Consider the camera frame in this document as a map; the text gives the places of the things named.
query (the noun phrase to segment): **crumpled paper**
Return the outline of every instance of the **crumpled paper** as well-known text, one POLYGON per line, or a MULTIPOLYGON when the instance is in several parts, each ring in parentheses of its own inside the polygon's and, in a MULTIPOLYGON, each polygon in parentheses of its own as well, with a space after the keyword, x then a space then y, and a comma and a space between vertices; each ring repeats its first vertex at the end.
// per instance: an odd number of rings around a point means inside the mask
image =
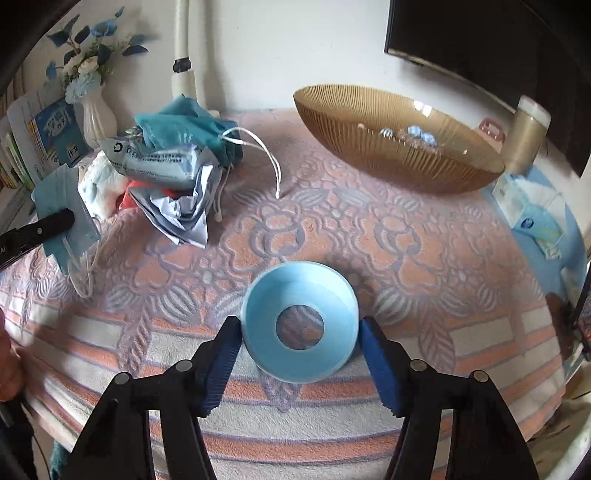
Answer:
POLYGON ((132 187, 129 194, 152 224, 176 245, 207 245, 207 214, 222 178, 222 166, 215 155, 204 148, 191 195, 178 200, 158 187, 132 187))

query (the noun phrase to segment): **surgical mask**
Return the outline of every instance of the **surgical mask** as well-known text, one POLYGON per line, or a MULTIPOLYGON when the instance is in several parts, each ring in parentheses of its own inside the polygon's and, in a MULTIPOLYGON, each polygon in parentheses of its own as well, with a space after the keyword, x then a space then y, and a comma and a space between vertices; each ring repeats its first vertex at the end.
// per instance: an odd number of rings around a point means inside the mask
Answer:
POLYGON ((96 266, 99 245, 92 262, 87 251, 100 240, 100 224, 97 226, 92 219, 78 193, 78 168, 62 165, 54 170, 35 187, 31 198, 40 219, 66 208, 74 213, 72 228, 43 242, 43 250, 47 257, 53 255, 64 275, 70 276, 78 294, 84 298, 90 297, 91 272, 96 266))
POLYGON ((221 138, 222 133, 236 127, 236 122, 212 117, 192 98, 180 95, 158 113, 137 115, 135 122, 150 148, 161 150, 184 144, 209 147, 224 168, 237 165, 242 158, 240 144, 221 138))

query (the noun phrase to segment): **plastic container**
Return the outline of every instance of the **plastic container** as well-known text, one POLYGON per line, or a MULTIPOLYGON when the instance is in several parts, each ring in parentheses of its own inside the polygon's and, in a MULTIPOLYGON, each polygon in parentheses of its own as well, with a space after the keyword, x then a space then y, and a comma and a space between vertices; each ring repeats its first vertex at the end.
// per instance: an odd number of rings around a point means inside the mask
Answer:
POLYGON ((242 336, 261 370, 279 380, 304 384, 342 367, 359 332, 359 307, 351 285, 326 265, 288 262, 262 273, 246 291, 242 336), (307 350, 287 347, 277 335, 277 319, 294 305, 317 311, 324 322, 320 341, 307 350))
POLYGON ((525 175, 528 172, 544 141, 551 120, 552 116, 544 107, 528 96, 521 96, 511 129, 501 149, 505 173, 525 175))

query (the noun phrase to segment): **green leaf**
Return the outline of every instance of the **green leaf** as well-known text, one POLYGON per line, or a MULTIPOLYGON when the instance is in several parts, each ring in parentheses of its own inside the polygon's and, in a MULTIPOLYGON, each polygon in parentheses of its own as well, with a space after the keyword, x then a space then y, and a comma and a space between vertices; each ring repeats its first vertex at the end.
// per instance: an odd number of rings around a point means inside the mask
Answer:
POLYGON ((104 65, 109 60, 111 56, 111 49, 107 45, 103 45, 102 43, 99 44, 98 52, 96 53, 98 57, 99 65, 104 65))

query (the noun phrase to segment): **white flower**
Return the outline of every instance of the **white flower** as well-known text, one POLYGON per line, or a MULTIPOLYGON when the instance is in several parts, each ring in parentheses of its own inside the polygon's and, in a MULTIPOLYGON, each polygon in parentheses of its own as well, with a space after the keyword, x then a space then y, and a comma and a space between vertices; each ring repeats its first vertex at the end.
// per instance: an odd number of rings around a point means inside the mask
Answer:
POLYGON ((78 67, 78 73, 80 75, 86 75, 87 73, 94 72, 99 67, 99 58, 95 55, 83 61, 78 67))
POLYGON ((84 54, 82 52, 80 52, 78 55, 74 55, 70 60, 68 60, 68 63, 64 65, 64 73, 67 75, 72 75, 82 60, 84 60, 84 54))

